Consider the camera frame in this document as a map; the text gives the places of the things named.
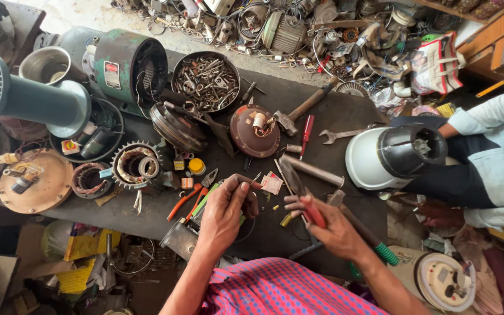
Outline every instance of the red-handled screwdriver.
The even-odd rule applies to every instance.
[[[302,156],[304,153],[304,149],[306,148],[306,144],[309,141],[310,138],[310,133],[312,132],[312,125],[314,125],[314,115],[309,115],[308,118],[306,118],[306,123],[304,125],[304,132],[302,133],[302,149],[301,149],[301,157],[299,160],[302,161]]]

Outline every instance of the man's left hand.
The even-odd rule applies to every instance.
[[[203,212],[196,250],[218,259],[239,232],[241,210],[247,218],[258,214],[258,199],[250,187],[262,188],[250,178],[233,174],[211,192]]]

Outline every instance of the wooden hammer handle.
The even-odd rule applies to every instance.
[[[368,243],[371,247],[377,247],[381,241],[363,224],[345,204],[340,204],[339,210],[346,216],[347,220],[354,226],[357,233]]]
[[[337,76],[330,78],[330,80],[328,80],[321,89],[317,90],[316,93],[309,97],[309,99],[292,111],[288,116],[289,119],[293,122],[297,120],[297,118],[301,117],[306,111],[314,106],[314,104],[317,104],[318,101],[320,101],[329,91],[335,88],[338,83],[339,79]]]

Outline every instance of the hand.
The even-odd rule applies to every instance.
[[[301,197],[299,200],[298,196],[286,196],[285,202],[292,204],[286,205],[285,209],[293,210],[291,214],[295,218],[305,209],[303,204],[305,201],[307,202],[307,197]],[[310,223],[307,223],[306,227],[333,255],[350,260],[358,257],[364,250],[370,250],[337,207],[332,207],[316,198],[314,206],[326,220],[326,229]]]
[[[426,216],[422,222],[425,226],[459,227],[464,224],[464,210],[452,209],[438,200],[428,200],[417,204],[418,211]]]
[[[258,199],[250,191],[250,183],[252,188],[262,188],[250,178],[233,174],[211,192],[203,212],[196,250],[218,259],[239,232],[240,211],[247,218],[258,214]]]
[[[438,132],[442,134],[445,139],[459,135],[460,133],[451,124],[446,123],[438,129]]]

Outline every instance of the yellow container lid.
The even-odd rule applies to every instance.
[[[190,169],[190,172],[194,175],[202,175],[206,171],[206,164],[201,160],[198,159],[197,157],[190,160],[188,163],[188,168]]]

